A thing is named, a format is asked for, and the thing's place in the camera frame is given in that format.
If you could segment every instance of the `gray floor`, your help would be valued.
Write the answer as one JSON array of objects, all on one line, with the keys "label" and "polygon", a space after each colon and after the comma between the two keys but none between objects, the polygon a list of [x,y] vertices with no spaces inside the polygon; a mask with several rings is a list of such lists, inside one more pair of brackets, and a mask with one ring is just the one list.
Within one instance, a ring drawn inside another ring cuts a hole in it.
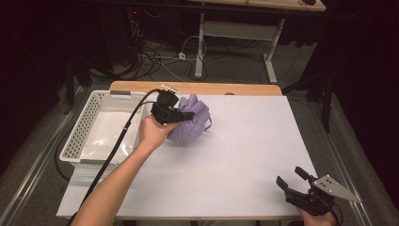
[{"label": "gray floor", "polygon": [[[253,42],[231,41],[227,45],[228,53],[225,46],[212,43],[211,40],[207,44],[204,62],[208,74],[202,82],[268,83],[262,59],[267,43],[261,42],[255,46]],[[314,46],[296,48],[294,43],[278,46],[273,65],[280,87],[299,79],[313,49]],[[186,51],[187,57],[195,57],[190,54],[189,48]],[[172,56],[165,48],[158,52],[163,57]],[[183,79],[193,82],[188,76],[188,64],[175,63],[167,67],[169,71],[161,67],[152,78],[144,77],[141,80]],[[69,115],[63,114],[66,109],[65,88],[59,91],[61,101],[37,124],[0,179],[2,225],[65,225],[65,219],[56,217],[56,210],[68,182],[56,170],[55,152],[59,153],[62,148],[64,137],[79,115],[89,93],[95,89],[109,88],[110,82],[101,76],[93,76],[93,79],[94,83],[89,88],[79,88],[76,84],[79,89],[75,95],[74,108]],[[399,225],[399,214],[364,156],[335,96],[331,105],[331,133],[328,134],[319,120],[321,104],[308,103],[305,94],[305,91],[293,91],[287,96],[317,173],[330,174],[362,198],[362,205],[337,201],[344,212],[343,225]],[[73,167],[59,160],[57,162],[61,171],[66,176],[71,176]],[[263,221],[262,225],[279,223]]]}]

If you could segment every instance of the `white desk leg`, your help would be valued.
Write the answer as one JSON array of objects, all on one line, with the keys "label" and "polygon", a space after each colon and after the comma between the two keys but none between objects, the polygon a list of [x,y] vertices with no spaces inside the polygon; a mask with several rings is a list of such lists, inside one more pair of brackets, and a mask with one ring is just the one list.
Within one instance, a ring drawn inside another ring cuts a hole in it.
[{"label": "white desk leg", "polygon": [[266,65],[266,72],[269,77],[270,84],[276,84],[277,78],[273,70],[272,56],[276,50],[277,44],[279,42],[279,35],[281,34],[282,27],[284,26],[285,19],[280,19],[277,29],[273,35],[272,42],[270,44],[270,52],[268,54],[263,54],[264,64]]},{"label": "white desk leg", "polygon": [[196,78],[201,78],[202,77],[202,41],[203,41],[203,13],[200,15],[199,19],[199,50],[197,52],[197,57],[196,57],[196,71],[194,73],[194,76]]}]

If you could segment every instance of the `folded purple fabric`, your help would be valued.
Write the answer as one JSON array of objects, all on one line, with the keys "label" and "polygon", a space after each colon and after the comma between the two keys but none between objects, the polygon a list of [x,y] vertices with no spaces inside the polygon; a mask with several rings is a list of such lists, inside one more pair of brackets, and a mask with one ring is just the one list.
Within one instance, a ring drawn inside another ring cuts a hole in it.
[{"label": "folded purple fabric", "polygon": [[178,109],[181,112],[194,112],[194,119],[181,121],[179,126],[168,134],[168,139],[179,144],[189,143],[209,128],[205,126],[205,123],[211,119],[209,107],[203,101],[199,101],[196,94],[191,94],[188,100],[182,97]]}]

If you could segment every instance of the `white plastic basket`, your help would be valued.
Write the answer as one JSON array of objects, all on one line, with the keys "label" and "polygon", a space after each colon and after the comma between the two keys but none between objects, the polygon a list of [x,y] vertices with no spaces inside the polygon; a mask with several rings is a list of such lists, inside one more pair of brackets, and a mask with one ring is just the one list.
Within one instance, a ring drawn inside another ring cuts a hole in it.
[{"label": "white plastic basket", "polygon": [[[95,90],[91,93],[59,159],[76,168],[100,168],[114,148],[123,126],[144,97],[130,91]],[[112,158],[109,168],[121,163],[136,147],[139,125],[145,117],[146,106],[140,107]]]}]

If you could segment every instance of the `person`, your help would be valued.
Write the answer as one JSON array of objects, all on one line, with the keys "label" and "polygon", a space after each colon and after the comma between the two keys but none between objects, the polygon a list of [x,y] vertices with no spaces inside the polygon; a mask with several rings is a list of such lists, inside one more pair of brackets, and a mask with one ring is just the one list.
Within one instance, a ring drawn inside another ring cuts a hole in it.
[{"label": "person", "polygon": [[[162,125],[155,120],[154,116],[144,118],[140,125],[140,140],[135,151],[97,185],[78,210],[72,225],[112,225],[137,173],[152,152],[161,146],[168,133],[178,124]],[[304,218],[306,226],[334,226],[335,224],[334,217],[330,213],[321,217],[313,217],[306,211],[300,209],[298,211]]]}]

